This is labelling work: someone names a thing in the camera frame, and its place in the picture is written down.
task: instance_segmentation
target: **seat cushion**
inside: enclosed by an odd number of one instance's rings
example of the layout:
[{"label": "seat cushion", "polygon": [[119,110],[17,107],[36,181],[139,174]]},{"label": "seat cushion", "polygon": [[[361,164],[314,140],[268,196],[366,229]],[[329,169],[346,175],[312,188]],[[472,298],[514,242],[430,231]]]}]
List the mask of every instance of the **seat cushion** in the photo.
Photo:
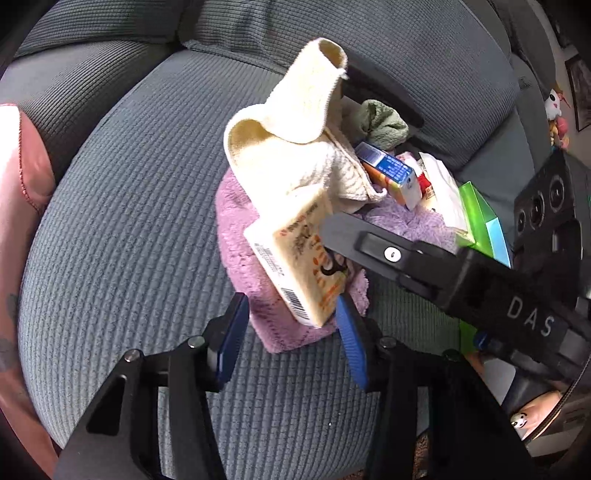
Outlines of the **seat cushion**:
[{"label": "seat cushion", "polygon": [[0,103],[16,103],[45,143],[56,181],[114,104],[172,52],[166,45],[104,41],[70,45],[13,61]]},{"label": "seat cushion", "polygon": [[[58,444],[128,348],[170,349],[226,308],[233,288],[213,205],[228,168],[223,130],[279,79],[218,55],[173,54],[80,149],[43,217],[21,290],[24,375]],[[369,295],[386,332],[431,352],[458,346],[457,320],[426,301],[378,278]],[[271,355],[249,327],[231,382],[209,397],[228,478],[317,480],[359,469],[376,400],[353,383],[338,335]],[[165,395],[162,405],[164,421]],[[170,475],[170,438],[161,443]]]},{"label": "seat cushion", "polygon": [[528,138],[517,111],[496,130],[456,180],[471,181],[497,214],[505,240],[513,245],[515,197],[534,176]]},{"label": "seat cushion", "polygon": [[488,0],[505,26],[511,51],[534,73],[544,100],[556,83],[550,40],[528,0]]},{"label": "seat cushion", "polygon": [[16,56],[70,43],[175,39],[185,0],[58,0],[29,32]]},{"label": "seat cushion", "polygon": [[484,28],[488,30],[492,38],[495,39],[498,46],[500,46],[503,53],[509,57],[511,53],[511,44],[507,31],[497,15],[496,11],[491,7],[488,0],[463,0],[466,6],[472,11],[474,15],[482,22]]},{"label": "seat cushion", "polygon": [[452,169],[512,111],[519,87],[496,41],[457,0],[207,0],[199,45],[289,66],[326,37],[397,80],[425,119],[417,138]]},{"label": "seat cushion", "polygon": [[527,64],[514,53],[511,54],[510,61],[521,88],[515,107],[530,146],[534,167],[538,170],[552,153],[544,98],[535,75]]}]

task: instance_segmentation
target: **screw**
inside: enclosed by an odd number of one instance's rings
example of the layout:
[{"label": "screw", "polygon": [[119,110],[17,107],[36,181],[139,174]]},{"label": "screw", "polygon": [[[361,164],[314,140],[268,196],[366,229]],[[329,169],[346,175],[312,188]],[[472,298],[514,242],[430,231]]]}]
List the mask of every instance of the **screw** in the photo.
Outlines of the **screw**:
[{"label": "screw", "polygon": [[139,350],[137,348],[132,348],[131,350],[127,350],[123,355],[126,362],[134,362],[139,358]]},{"label": "screw", "polygon": [[382,337],[379,340],[379,345],[386,350],[390,350],[391,348],[396,347],[397,341],[394,337]]},{"label": "screw", "polygon": [[203,338],[201,335],[196,335],[187,340],[187,344],[191,348],[199,348],[205,344],[205,338]]}]

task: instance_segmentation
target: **purple towel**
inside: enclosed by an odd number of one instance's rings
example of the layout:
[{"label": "purple towel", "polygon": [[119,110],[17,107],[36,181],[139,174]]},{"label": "purple towel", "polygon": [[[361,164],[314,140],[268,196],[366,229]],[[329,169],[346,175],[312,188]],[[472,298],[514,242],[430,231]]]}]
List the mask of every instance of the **purple towel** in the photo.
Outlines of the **purple towel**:
[{"label": "purple towel", "polygon": [[362,209],[363,220],[384,228],[407,240],[422,240],[451,253],[456,253],[456,234],[445,225],[439,213],[417,206],[412,212],[388,196],[377,205]]},{"label": "purple towel", "polygon": [[[424,240],[451,252],[456,250],[454,232],[445,227],[443,217],[437,213],[419,207],[409,212],[393,198],[386,197],[361,216],[409,240]],[[258,213],[230,169],[216,193],[216,217],[222,264],[236,291],[248,296],[252,326],[268,352],[284,352],[317,342],[336,330],[334,319],[320,329],[298,323],[277,293],[244,238],[244,230],[258,219]],[[348,291],[361,315],[369,307],[367,289],[365,271],[360,270]]]},{"label": "purple towel", "polygon": [[[244,230],[258,219],[258,213],[230,169],[216,193],[216,216],[222,264],[236,291],[248,296],[252,326],[268,352],[293,350],[334,333],[334,319],[322,328],[296,321],[277,293],[244,238]],[[361,315],[365,315],[369,307],[367,289],[365,271],[361,270],[349,285],[349,293]]]}]

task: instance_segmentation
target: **white paper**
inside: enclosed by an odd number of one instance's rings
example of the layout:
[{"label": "white paper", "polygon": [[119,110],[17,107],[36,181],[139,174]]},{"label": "white paper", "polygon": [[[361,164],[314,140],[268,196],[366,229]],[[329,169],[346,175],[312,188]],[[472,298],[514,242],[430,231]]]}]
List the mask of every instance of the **white paper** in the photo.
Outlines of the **white paper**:
[{"label": "white paper", "polygon": [[439,205],[439,213],[443,216],[446,226],[460,232],[469,232],[466,214],[460,191],[442,161],[428,153],[421,152],[421,159],[425,166],[427,178],[433,186],[435,197]]}]

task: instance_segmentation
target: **cream towel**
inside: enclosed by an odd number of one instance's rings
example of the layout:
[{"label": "cream towel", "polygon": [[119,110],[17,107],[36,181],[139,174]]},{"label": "cream towel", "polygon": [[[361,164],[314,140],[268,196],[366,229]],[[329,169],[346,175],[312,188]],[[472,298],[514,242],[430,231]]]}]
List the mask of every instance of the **cream towel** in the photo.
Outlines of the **cream towel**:
[{"label": "cream towel", "polygon": [[224,132],[232,170],[262,216],[298,187],[322,184],[335,211],[382,200],[339,129],[347,55],[336,43],[308,43],[267,101],[240,110]]}]

